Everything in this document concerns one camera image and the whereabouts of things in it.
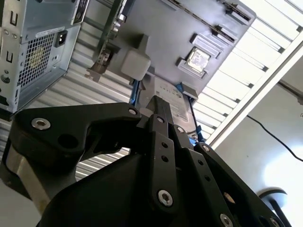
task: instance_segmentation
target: ventilation holes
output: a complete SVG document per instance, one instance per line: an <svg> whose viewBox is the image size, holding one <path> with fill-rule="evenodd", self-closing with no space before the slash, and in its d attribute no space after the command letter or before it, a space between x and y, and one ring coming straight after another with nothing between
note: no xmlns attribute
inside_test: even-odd
<svg viewBox="0 0 303 227"><path fill-rule="evenodd" d="M53 44L54 34L28 42L24 68L19 74L21 87L31 83L45 73Z"/></svg>

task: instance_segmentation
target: black cable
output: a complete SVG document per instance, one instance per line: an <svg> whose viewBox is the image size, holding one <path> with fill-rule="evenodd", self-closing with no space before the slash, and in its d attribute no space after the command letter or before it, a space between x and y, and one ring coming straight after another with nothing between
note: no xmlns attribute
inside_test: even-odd
<svg viewBox="0 0 303 227"><path fill-rule="evenodd" d="M274 134L272 134L270 131L268 131L261 122L258 122L256 119L252 118L251 116L247 115L248 118L250 118L251 120L253 120L255 123L259 124L263 130L265 132L267 132L269 135L271 135L274 139L276 139L279 143L281 143L296 159L298 159L299 161L303 162L303 159L300 159L299 157L297 157L297 155L295 155L295 153L285 144L283 143L279 138L277 138Z"/></svg>
<svg viewBox="0 0 303 227"><path fill-rule="evenodd" d="M202 135L202 132L200 131L199 133L197 132L197 129L198 129L198 123L197 123L197 120L196 120L196 116L195 116L195 112L194 112L194 107L190 101L190 97L188 96L188 101L189 101L189 106L190 106L190 111L191 111L191 114L193 115L193 118L194 118L194 122L195 122L195 127L196 127L196 133L197 133L197 136L198 136L198 141L199 142L205 142L204 140L204 137Z"/></svg>

